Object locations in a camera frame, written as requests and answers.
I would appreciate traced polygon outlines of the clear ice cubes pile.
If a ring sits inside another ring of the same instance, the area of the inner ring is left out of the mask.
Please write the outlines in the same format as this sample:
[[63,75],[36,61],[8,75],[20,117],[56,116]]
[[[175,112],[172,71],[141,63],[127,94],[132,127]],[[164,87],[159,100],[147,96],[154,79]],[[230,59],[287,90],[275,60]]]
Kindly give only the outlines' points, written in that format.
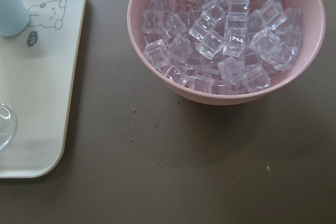
[[140,13],[143,56],[163,77],[194,91],[258,92],[293,67],[301,15],[282,0],[151,0]]

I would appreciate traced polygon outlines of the light blue cup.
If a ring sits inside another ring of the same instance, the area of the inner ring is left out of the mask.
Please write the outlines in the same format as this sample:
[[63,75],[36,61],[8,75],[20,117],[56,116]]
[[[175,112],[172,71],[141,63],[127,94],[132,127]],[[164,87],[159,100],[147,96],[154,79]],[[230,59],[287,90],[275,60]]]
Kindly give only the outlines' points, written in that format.
[[28,22],[29,13],[21,0],[1,0],[1,36],[21,33]]

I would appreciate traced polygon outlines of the pink bowl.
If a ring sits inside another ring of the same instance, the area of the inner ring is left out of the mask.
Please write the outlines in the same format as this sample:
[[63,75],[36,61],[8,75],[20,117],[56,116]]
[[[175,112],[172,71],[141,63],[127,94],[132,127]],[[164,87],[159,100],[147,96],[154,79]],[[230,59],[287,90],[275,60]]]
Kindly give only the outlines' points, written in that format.
[[326,28],[322,0],[129,0],[127,22],[146,68],[210,105],[285,86],[310,66]]

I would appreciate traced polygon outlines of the cream rabbit tray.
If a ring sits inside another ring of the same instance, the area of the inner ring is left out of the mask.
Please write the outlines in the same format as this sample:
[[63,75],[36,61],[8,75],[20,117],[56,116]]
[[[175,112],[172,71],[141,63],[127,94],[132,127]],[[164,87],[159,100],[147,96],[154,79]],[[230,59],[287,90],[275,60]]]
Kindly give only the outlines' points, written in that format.
[[18,127],[1,151],[1,178],[35,178],[61,160],[86,0],[22,0],[26,29],[1,38],[1,101]]

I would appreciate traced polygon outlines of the clear wine glass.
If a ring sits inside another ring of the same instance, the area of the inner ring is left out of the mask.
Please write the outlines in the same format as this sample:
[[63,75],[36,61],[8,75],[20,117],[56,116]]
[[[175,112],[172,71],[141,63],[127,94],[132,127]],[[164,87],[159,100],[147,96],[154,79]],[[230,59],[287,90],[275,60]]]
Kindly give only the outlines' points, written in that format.
[[7,104],[1,103],[1,151],[8,146],[17,131],[17,116]]

